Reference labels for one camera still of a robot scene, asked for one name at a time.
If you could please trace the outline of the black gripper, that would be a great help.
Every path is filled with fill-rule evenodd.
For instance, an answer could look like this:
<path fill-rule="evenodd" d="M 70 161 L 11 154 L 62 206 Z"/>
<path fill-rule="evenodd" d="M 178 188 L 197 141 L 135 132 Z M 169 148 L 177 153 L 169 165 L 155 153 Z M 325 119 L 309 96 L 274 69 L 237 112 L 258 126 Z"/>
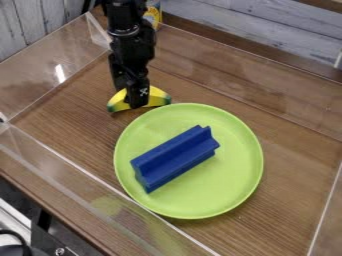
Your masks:
<path fill-rule="evenodd" d="M 147 64 L 155 57 L 157 34 L 153 27 L 107 30 L 111 36 L 108 56 L 114 86 L 127 89 L 127 103 L 132 109 L 144 106 L 150 97 L 150 81 L 134 79 L 148 74 Z"/>

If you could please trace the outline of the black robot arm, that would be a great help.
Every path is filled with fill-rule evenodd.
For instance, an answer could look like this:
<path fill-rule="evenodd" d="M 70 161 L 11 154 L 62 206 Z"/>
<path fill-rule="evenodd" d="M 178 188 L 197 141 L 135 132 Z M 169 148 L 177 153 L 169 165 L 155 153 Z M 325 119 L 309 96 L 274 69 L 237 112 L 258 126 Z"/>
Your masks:
<path fill-rule="evenodd" d="M 155 57 L 157 35 L 143 18 L 147 0 L 103 0 L 107 34 L 111 37 L 110 71 L 118 91 L 132 109 L 148 104 L 147 64 Z"/>

